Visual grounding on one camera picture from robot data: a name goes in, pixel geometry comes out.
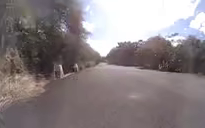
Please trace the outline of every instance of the vegetation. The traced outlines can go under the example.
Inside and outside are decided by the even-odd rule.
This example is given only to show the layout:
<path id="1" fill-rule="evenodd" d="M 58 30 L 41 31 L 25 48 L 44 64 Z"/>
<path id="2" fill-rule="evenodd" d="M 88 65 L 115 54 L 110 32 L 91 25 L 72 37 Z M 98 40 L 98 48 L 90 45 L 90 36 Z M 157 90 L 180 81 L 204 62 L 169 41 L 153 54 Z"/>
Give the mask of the vegetation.
<path id="1" fill-rule="evenodd" d="M 205 40 L 189 36 L 177 46 L 161 36 L 121 42 L 107 55 L 111 64 L 140 66 L 169 72 L 205 74 Z"/>
<path id="2" fill-rule="evenodd" d="M 0 104 L 42 92 L 35 76 L 50 76 L 54 63 L 70 72 L 75 63 L 82 69 L 100 60 L 86 43 L 77 0 L 11 2 L 0 1 Z"/>

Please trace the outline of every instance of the sky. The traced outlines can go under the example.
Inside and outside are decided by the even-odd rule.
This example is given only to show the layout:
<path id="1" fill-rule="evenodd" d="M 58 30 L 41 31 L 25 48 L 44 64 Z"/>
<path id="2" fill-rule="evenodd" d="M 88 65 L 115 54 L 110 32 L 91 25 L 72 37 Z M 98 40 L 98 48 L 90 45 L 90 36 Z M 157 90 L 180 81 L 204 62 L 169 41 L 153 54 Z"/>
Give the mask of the sky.
<path id="1" fill-rule="evenodd" d="M 205 39 L 205 0 L 88 0 L 84 18 L 87 42 L 102 56 L 118 42 L 156 35 Z"/>

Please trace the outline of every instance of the dry grass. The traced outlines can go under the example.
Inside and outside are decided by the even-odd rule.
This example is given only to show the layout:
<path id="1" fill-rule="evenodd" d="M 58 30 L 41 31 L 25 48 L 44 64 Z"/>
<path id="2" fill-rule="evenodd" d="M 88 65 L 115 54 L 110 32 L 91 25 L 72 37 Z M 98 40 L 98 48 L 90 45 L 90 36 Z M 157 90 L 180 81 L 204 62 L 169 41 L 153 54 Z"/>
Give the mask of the dry grass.
<path id="1" fill-rule="evenodd" d="M 0 58 L 0 110 L 12 103 L 38 96 L 44 92 L 46 80 L 38 80 L 25 72 L 21 59 L 14 50 Z"/>

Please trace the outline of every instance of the white cloud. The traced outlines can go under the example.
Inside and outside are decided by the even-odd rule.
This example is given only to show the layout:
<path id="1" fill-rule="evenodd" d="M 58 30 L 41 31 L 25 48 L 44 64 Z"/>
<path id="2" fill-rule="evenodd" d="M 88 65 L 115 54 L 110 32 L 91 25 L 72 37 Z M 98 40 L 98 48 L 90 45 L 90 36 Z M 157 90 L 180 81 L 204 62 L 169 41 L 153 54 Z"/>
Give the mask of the white cloud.
<path id="1" fill-rule="evenodd" d="M 88 12 L 90 10 L 90 5 L 88 5 L 85 9 L 86 12 Z"/>
<path id="2" fill-rule="evenodd" d="M 205 13 L 199 13 L 195 19 L 191 21 L 190 27 L 198 29 L 205 34 Z"/>
<path id="3" fill-rule="evenodd" d="M 94 24 L 92 24 L 92 23 L 89 23 L 89 22 L 86 22 L 86 21 L 83 21 L 83 27 L 88 31 L 88 32 L 93 32 L 94 31 L 94 28 L 95 28 L 95 26 L 94 26 Z"/>
<path id="4" fill-rule="evenodd" d="M 199 2 L 200 0 L 93 0 L 90 6 L 96 10 L 90 10 L 94 15 L 89 18 L 97 25 L 93 35 L 97 35 L 98 40 L 109 40 L 96 44 L 95 47 L 104 51 L 100 48 L 110 50 L 109 43 L 116 45 L 119 41 L 147 39 L 177 20 L 194 16 Z"/>
<path id="5" fill-rule="evenodd" d="M 138 40 L 139 35 L 169 27 L 194 15 L 200 0 L 94 0 L 105 12 L 118 40 Z"/>
<path id="6" fill-rule="evenodd" d="M 177 46 L 180 43 L 180 40 L 186 39 L 184 36 L 174 36 L 171 38 L 166 38 L 167 40 L 171 41 L 173 46 Z"/>
<path id="7" fill-rule="evenodd" d="M 110 52 L 110 50 L 116 46 L 112 42 L 107 40 L 92 40 L 90 38 L 87 40 L 87 43 L 90 44 L 90 46 L 94 50 L 98 51 L 101 56 L 106 56 Z"/>

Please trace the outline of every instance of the paved road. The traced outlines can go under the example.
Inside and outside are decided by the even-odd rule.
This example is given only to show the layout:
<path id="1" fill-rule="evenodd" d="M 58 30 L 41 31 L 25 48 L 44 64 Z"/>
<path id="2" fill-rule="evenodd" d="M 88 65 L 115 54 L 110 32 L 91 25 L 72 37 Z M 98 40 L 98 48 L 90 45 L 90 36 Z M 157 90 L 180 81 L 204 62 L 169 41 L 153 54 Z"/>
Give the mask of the paved road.
<path id="1" fill-rule="evenodd" d="M 99 65 L 47 88 L 7 128 L 205 128 L 205 77 Z"/>

